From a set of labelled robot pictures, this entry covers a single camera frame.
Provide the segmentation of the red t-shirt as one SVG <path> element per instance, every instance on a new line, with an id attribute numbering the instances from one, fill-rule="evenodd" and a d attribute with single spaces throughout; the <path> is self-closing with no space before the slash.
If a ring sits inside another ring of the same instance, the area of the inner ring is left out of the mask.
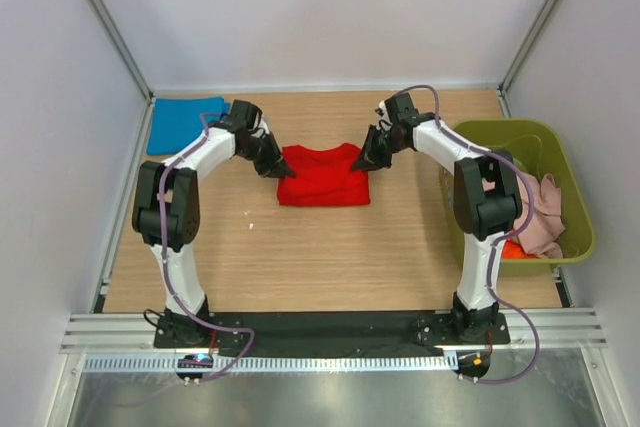
<path id="1" fill-rule="evenodd" d="M 352 207 L 371 202 L 368 173 L 351 170 L 360 149 L 343 143 L 327 150 L 302 145 L 283 148 L 294 177 L 279 180 L 277 199 L 290 207 Z"/>

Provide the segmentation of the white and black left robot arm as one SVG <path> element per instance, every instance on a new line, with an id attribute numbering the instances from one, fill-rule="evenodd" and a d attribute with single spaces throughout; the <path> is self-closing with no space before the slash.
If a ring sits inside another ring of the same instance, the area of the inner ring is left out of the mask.
<path id="1" fill-rule="evenodd" d="M 201 133 L 184 149 L 138 170 L 132 227 L 155 256 L 166 292 L 155 322 L 158 348 L 200 347 L 214 331 L 193 248 L 201 221 L 200 182 L 236 156 L 251 162 L 260 177 L 295 176 L 255 104 L 235 100 L 218 119 L 205 113 L 201 121 Z"/>

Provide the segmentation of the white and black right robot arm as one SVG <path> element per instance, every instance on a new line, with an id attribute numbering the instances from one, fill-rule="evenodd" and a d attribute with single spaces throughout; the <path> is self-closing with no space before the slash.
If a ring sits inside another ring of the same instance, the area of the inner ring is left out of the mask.
<path id="1" fill-rule="evenodd" d="M 498 320 L 493 283 L 506 236 L 522 214 L 517 169 L 506 152 L 481 147 L 449 128 L 434 113 L 419 112 L 409 92 L 376 108 L 353 171 L 389 168 L 405 149 L 435 160 L 453 178 L 453 213 L 464 234 L 463 267 L 450 311 L 450 329 L 461 342 L 481 342 Z"/>

